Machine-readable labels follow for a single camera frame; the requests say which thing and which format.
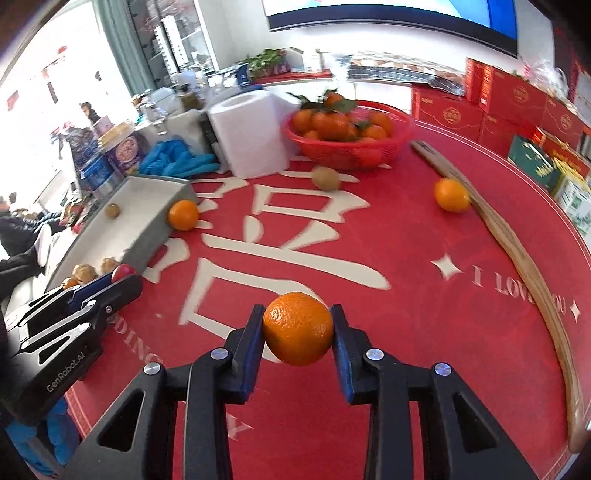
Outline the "green brown kiwi fruit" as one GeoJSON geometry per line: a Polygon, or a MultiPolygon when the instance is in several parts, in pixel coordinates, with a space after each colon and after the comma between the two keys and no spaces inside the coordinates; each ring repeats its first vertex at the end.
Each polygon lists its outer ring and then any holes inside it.
{"type": "Polygon", "coordinates": [[[342,186],[339,173],[325,166],[317,166],[311,171],[311,182],[325,192],[338,191],[342,186]]]}

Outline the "purple instant noodle cup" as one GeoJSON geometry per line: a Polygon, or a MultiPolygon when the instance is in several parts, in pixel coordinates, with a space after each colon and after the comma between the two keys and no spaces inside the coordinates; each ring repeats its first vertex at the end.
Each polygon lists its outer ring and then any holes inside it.
{"type": "Polygon", "coordinates": [[[149,151],[145,138],[126,122],[113,126],[98,139],[100,152],[123,175],[139,172],[139,166],[149,151]]]}

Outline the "red gift box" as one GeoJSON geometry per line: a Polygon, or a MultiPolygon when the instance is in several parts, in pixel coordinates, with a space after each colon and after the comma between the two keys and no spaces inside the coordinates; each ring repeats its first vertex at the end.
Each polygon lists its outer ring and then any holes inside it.
{"type": "Polygon", "coordinates": [[[465,98],[488,117],[513,125],[542,121],[547,94],[517,74],[468,58],[464,80],[465,98]]]}

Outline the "blue wet wipes canister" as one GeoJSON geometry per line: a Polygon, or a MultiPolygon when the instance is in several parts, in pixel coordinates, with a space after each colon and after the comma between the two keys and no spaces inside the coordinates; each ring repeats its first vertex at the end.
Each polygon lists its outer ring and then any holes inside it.
{"type": "Polygon", "coordinates": [[[90,159],[82,167],[80,177],[99,199],[107,198],[123,181],[121,173],[105,155],[90,159]]]}

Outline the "blue rubber gloves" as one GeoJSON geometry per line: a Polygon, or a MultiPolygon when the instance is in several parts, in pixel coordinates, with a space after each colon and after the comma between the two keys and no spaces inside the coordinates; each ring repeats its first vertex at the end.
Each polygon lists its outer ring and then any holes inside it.
{"type": "Polygon", "coordinates": [[[156,143],[139,163],[138,173],[159,177],[190,179],[216,172],[221,164],[213,154],[193,154],[183,139],[156,143]]]}

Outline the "small brown round fruit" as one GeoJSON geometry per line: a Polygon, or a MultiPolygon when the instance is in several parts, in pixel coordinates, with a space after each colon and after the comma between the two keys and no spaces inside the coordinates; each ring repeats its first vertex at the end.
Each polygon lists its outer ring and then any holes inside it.
{"type": "Polygon", "coordinates": [[[121,209],[117,204],[110,203],[105,206],[104,213],[108,218],[115,219],[120,215],[121,209]]]}

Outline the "white shallow tray box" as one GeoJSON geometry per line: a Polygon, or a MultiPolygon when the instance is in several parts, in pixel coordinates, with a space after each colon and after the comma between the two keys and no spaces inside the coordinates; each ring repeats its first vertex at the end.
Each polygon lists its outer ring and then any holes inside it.
{"type": "Polygon", "coordinates": [[[47,268],[47,288],[61,285],[78,264],[100,269],[103,258],[114,257],[141,273],[173,229],[167,212],[177,201],[197,200],[189,181],[131,175],[106,198],[77,235],[63,235],[52,252],[61,262],[47,268]],[[117,204],[120,215],[108,218],[104,208],[117,204]]]}

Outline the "dried brown husk fruit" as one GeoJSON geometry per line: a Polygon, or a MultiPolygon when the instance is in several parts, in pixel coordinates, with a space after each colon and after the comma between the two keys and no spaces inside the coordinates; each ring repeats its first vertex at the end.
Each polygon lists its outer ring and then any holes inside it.
{"type": "Polygon", "coordinates": [[[97,278],[97,273],[92,265],[78,264],[72,270],[72,277],[79,284],[87,284],[97,278]]]}

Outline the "red plastic fruit basket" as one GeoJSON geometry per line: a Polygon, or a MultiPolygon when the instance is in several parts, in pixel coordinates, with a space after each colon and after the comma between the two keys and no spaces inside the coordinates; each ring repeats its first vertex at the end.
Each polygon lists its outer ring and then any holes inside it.
{"type": "Polygon", "coordinates": [[[281,128],[312,162],[353,171],[394,161],[415,133],[415,121],[396,107],[332,93],[318,102],[301,100],[281,128]]]}

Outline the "red cherry tomato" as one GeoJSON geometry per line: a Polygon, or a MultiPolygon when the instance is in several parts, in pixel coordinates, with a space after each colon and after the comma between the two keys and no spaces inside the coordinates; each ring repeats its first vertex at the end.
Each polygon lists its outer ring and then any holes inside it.
{"type": "Polygon", "coordinates": [[[134,275],[135,270],[128,264],[119,264],[111,273],[111,282],[116,283],[123,278],[134,275]]]}

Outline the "orange beside tray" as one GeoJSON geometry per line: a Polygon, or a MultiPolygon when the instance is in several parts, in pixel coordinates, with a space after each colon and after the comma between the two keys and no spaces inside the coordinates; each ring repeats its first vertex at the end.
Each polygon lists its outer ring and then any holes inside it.
{"type": "Polygon", "coordinates": [[[175,202],[167,212],[167,222],[171,228],[178,231],[193,229],[199,220],[197,203],[183,199],[175,202]]]}

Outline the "red round table mat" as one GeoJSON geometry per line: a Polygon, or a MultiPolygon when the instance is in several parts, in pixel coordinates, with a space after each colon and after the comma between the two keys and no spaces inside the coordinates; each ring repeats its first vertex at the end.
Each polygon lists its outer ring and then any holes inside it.
{"type": "MultiPolygon", "coordinates": [[[[570,338],[590,418],[590,251],[553,199],[474,143],[419,124],[517,233],[570,338]]],[[[147,269],[141,297],[103,337],[67,400],[87,435],[144,364],[171,368],[221,346],[254,304],[304,291],[399,360],[457,369],[540,479],[570,452],[561,369],[523,281],[473,208],[434,200],[440,176],[411,147],[392,167],[354,173],[329,196],[308,161],[259,179],[197,180],[202,224],[147,269]]],[[[264,359],[245,406],[228,406],[235,479],[362,479],[369,407],[349,407],[332,354],[304,368],[264,359]]]]}

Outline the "white paper towel roll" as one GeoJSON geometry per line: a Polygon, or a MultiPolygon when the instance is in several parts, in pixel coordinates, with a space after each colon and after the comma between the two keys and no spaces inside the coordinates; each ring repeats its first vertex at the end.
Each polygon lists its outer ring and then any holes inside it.
{"type": "Polygon", "coordinates": [[[253,179],[287,169],[290,154],[283,143],[273,94],[242,93],[207,111],[224,158],[235,177],[253,179]]]}

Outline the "orange mandarin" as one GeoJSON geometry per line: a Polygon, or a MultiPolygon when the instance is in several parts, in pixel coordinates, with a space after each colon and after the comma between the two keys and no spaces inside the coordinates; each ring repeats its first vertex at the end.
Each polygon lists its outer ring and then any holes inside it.
{"type": "Polygon", "coordinates": [[[263,337],[271,353],[290,366],[314,364],[332,346],[334,321],[329,309],[301,292],[280,295],[263,314],[263,337]]]}
{"type": "Polygon", "coordinates": [[[63,280],[61,287],[66,290],[79,285],[79,281],[74,277],[68,277],[63,280]]]}

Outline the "person in black sitting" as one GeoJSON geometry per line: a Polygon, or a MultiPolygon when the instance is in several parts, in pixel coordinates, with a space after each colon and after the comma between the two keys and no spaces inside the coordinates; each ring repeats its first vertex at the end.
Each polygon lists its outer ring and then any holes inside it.
{"type": "Polygon", "coordinates": [[[101,116],[93,109],[92,105],[89,102],[81,103],[80,108],[89,120],[91,125],[94,125],[101,119],[101,116]]]}

